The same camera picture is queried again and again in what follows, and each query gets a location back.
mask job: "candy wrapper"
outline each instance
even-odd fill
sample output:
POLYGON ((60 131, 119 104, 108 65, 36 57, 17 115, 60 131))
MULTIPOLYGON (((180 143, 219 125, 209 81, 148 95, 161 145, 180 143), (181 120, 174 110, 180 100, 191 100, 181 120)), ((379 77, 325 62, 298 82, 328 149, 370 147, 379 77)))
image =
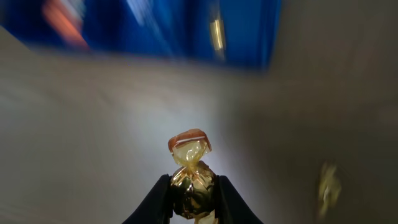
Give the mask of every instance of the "candy wrapper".
POLYGON ((174 212, 186 219, 194 218, 195 223, 218 223, 214 218, 216 174, 200 161, 211 152, 207 135, 191 129, 171 138, 169 150, 175 163, 182 166, 170 183, 174 212))

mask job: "wrapped candy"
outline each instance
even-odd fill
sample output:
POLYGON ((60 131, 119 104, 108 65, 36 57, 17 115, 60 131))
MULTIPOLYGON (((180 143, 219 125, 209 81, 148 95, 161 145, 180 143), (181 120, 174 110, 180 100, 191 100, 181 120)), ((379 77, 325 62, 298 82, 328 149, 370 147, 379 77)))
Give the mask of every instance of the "wrapped candy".
POLYGON ((191 129, 171 138, 169 150, 175 163, 182 166, 170 183, 174 212, 186 219, 194 218, 195 223, 218 223, 214 218, 216 174, 200 161, 211 151, 207 135, 191 129))

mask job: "gray surface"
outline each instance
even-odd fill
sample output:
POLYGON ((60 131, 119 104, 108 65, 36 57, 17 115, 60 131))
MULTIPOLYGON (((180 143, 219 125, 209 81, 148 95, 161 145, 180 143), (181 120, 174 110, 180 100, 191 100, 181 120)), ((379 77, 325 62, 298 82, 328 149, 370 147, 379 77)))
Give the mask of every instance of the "gray surface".
POLYGON ((286 1, 265 77, 37 54, 1 30, 0 223, 121 223, 190 128, 264 223, 314 222, 324 159, 343 182, 326 223, 397 223, 397 6, 286 1))

